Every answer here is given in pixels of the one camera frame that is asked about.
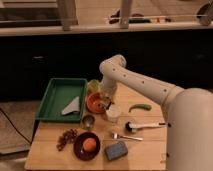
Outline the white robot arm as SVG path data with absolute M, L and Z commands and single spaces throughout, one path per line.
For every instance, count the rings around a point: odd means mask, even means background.
M 161 106 L 167 123 L 167 171 L 213 171 L 213 93 L 127 70 L 120 54 L 102 61 L 99 70 L 101 88 L 110 96 L 120 82 Z

